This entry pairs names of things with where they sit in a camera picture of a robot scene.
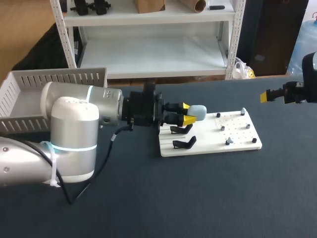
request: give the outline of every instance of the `cable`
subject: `cable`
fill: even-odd
[[[67,192],[67,189],[66,189],[66,186],[65,186],[65,183],[64,183],[64,180],[62,178],[62,176],[60,175],[58,169],[56,170],[56,176],[59,180],[59,183],[60,183],[60,187],[63,191],[63,194],[65,196],[65,199],[67,201],[67,203],[69,205],[72,205],[75,203],[75,201],[84,193],[84,191],[86,191],[86,189],[97,179],[97,177],[100,175],[100,173],[102,172],[102,170],[104,169],[104,167],[106,166],[106,163],[110,157],[110,154],[111,154],[111,151],[112,151],[112,145],[113,145],[113,142],[116,138],[116,136],[122,132],[122,131],[131,131],[131,127],[130,126],[123,126],[121,128],[119,128],[112,136],[111,140],[110,140],[110,144],[109,144],[109,147],[108,147],[108,151],[107,151],[107,154],[106,154],[106,157],[102,163],[102,165],[100,166],[100,168],[98,169],[98,171],[94,174],[94,176],[92,178],[90,178],[90,180],[88,180],[88,183],[84,186],[84,188],[78,193],[77,196],[74,197],[74,199],[70,199],[70,196]],[[42,158],[49,163],[50,166],[53,166],[52,164],[52,161],[50,160],[50,158],[42,151],[40,150],[38,147],[36,147],[35,145],[33,145],[32,143],[28,142],[28,141],[25,141],[25,140],[21,140],[21,139],[18,139],[18,138],[15,138],[15,137],[12,137],[10,135],[7,135],[7,136],[4,136],[4,137],[7,137],[9,139],[12,139],[12,140],[15,140],[15,141],[18,141],[22,144],[25,144],[27,146],[29,146],[30,148],[32,148],[33,150],[35,150],[36,152],[38,152]]]
[[[130,131],[131,130],[131,127],[130,126],[123,126],[121,128],[119,128],[112,136],[111,140],[110,140],[110,143],[109,143],[109,147],[108,147],[108,151],[107,151],[107,154],[106,154],[106,157],[103,161],[103,163],[101,164],[100,168],[98,169],[98,171],[95,173],[95,175],[88,181],[88,183],[85,185],[85,187],[78,193],[78,195],[75,197],[74,199],[74,202],[76,201],[76,199],[78,199],[83,193],[84,191],[96,180],[96,178],[100,175],[100,173],[102,172],[102,170],[104,169],[104,167],[106,166],[106,163],[110,157],[110,153],[111,153],[111,150],[112,150],[112,145],[113,145],[113,142],[116,138],[116,136],[122,132],[122,131]]]
[[[20,142],[20,143],[22,143],[22,144],[25,144],[25,145],[29,146],[30,148],[32,148],[33,150],[35,150],[36,152],[38,152],[38,153],[43,157],[43,159],[46,160],[46,162],[49,163],[50,166],[53,166],[52,161],[49,159],[49,157],[47,157],[47,155],[46,155],[42,150],[40,150],[38,147],[36,147],[36,146],[33,145],[32,143],[30,143],[30,142],[28,142],[28,141],[26,141],[26,140],[20,140],[20,139],[18,139],[18,138],[12,137],[12,136],[6,136],[6,137],[9,138],[9,139],[18,141],[18,142]],[[56,170],[56,176],[58,177],[58,180],[59,180],[59,183],[60,183],[60,187],[61,187],[61,189],[62,189],[62,191],[63,191],[63,194],[64,194],[64,196],[65,196],[66,201],[67,201],[68,204],[70,204],[70,205],[73,204],[73,202],[71,201],[71,199],[70,199],[70,197],[69,197],[69,194],[68,194],[68,192],[67,192],[67,189],[66,189],[66,187],[65,187],[64,180],[63,180],[63,178],[62,178],[62,176],[60,175],[60,173],[59,173],[58,170]]]

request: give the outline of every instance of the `dark gray tablecloth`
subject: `dark gray tablecloth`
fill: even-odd
[[[161,158],[154,130],[123,132],[98,181],[72,206],[47,185],[2,187],[0,237],[317,237],[317,106],[259,102],[290,80],[157,86],[167,101],[204,104],[209,113],[245,107],[262,149]],[[100,133],[98,162],[113,131]]]

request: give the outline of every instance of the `white crate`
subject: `white crate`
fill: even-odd
[[[48,131],[41,114],[40,97],[48,82],[107,87],[106,68],[12,71],[0,88],[0,132],[5,134]]]
[[[171,125],[162,126],[159,133],[161,155],[184,156],[262,148],[261,140],[248,112],[244,116],[240,111],[220,113],[219,118],[216,114],[207,114],[205,120],[194,123],[187,135],[171,134]],[[221,126],[225,126],[224,131],[221,131]],[[173,140],[188,142],[193,136],[196,136],[197,141],[191,149],[174,149]],[[233,144],[225,144],[228,137],[232,138]],[[253,138],[257,139],[256,143],[252,142]]]

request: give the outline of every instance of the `white board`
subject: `white board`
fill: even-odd
[[[193,124],[187,135],[171,134],[171,125],[161,126],[159,133],[161,155],[163,157],[184,156],[262,148],[261,140],[248,112],[244,116],[240,111],[220,113],[219,118],[216,115],[217,113],[207,114],[203,121]],[[224,131],[221,131],[221,126],[225,126]],[[196,136],[197,141],[191,149],[174,149],[173,140],[188,142],[193,136]],[[231,137],[234,143],[226,145],[228,137]],[[256,143],[252,142],[253,138],[257,139]]]

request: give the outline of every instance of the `plastic bag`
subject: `plastic bag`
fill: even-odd
[[[247,66],[242,60],[238,57],[236,58],[236,64],[234,65],[232,71],[233,79],[250,79],[255,78],[253,70]]]

